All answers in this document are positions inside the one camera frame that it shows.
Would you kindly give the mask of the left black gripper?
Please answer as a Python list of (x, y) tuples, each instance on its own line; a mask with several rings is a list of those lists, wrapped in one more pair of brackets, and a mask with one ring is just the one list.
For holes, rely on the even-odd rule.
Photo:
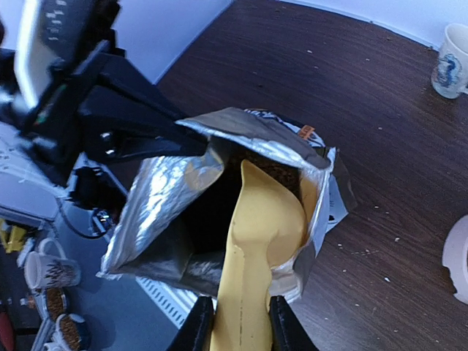
[[(36, 107), (14, 107), (22, 149), (47, 176), (68, 176), (82, 149), (78, 108), (84, 123), (101, 132), (128, 135), (189, 135), (177, 125), (181, 117), (141, 72), (128, 61), (109, 61), (105, 54), (124, 56), (116, 37), (108, 36), (79, 65), (66, 69), (50, 64), (53, 82)], [(111, 137), (100, 143), (99, 161), (127, 161), (156, 156), (200, 156), (207, 142), (190, 137)]]

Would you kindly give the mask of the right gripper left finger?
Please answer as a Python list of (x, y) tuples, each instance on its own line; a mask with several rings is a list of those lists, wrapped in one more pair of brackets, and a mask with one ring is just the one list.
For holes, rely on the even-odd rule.
[(213, 321), (212, 299), (200, 296), (167, 351), (209, 350)]

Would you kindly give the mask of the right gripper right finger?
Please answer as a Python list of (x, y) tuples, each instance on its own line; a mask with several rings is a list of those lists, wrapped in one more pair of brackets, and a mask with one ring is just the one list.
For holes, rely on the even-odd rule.
[(288, 302), (281, 295), (270, 299), (269, 316), (274, 351), (318, 351)]

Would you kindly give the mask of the brown pet food bag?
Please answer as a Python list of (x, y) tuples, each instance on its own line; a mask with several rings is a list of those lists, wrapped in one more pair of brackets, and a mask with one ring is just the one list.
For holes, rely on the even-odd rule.
[(272, 270), (272, 295), (300, 298), (325, 235), (357, 205), (334, 147), (314, 129), (269, 110), (234, 107), (185, 118), (207, 137), (200, 156), (145, 159), (135, 176), (99, 276), (140, 276), (216, 296), (227, 231), (249, 159), (287, 187), (307, 216), (306, 238)]

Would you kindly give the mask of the yellow plastic scoop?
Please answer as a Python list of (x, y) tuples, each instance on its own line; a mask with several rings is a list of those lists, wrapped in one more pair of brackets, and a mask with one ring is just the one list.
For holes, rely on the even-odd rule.
[(270, 350), (273, 267), (297, 251), (306, 217), (296, 196), (248, 160), (227, 235), (211, 350)]

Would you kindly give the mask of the pink double pet bowl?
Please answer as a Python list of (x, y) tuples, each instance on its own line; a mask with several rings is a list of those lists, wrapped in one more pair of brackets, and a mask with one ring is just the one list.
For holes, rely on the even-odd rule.
[(451, 228), (442, 251), (442, 265), (449, 270), (454, 297), (467, 304), (467, 216)]

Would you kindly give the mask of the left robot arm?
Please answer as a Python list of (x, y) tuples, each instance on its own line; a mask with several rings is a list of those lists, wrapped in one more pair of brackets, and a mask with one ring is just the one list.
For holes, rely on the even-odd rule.
[(172, 106), (104, 40), (75, 67), (46, 66), (52, 83), (26, 107), (13, 73), (15, 54), (1, 51), (1, 120), (18, 131), (10, 172), (49, 190), (65, 187), (81, 154), (103, 165), (155, 156), (200, 156), (206, 139), (179, 124)]

